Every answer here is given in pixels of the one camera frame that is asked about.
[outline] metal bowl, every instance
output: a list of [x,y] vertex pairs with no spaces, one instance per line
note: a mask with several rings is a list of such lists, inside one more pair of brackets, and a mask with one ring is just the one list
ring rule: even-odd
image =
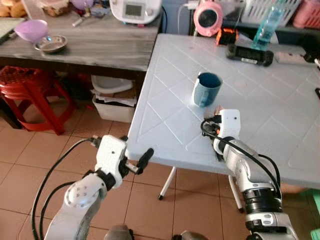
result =
[[33,46],[36,50],[46,54],[52,54],[62,50],[67,45],[67,38],[61,35],[49,35],[43,37]]

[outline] white appliance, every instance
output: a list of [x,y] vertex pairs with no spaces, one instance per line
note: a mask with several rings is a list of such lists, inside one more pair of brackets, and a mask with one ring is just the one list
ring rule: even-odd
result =
[[130,24],[151,23],[161,10],[162,0],[110,0],[113,15]]

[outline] pink basket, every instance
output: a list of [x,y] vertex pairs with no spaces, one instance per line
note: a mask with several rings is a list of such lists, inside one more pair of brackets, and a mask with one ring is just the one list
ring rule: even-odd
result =
[[293,20],[297,28],[320,29],[320,1],[304,0]]

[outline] purple bowl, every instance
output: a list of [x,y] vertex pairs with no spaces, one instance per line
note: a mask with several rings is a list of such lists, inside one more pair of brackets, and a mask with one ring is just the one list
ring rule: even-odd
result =
[[14,31],[20,38],[35,44],[38,40],[48,36],[48,24],[39,19],[28,20],[17,25]]
[[85,2],[89,8],[94,5],[94,0],[71,0],[71,2],[79,10],[85,10]]

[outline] blue mug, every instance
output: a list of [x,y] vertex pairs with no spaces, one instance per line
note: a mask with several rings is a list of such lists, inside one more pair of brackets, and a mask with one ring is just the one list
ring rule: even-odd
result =
[[210,72],[199,73],[192,92],[193,103],[201,108],[211,105],[222,85],[222,79]]

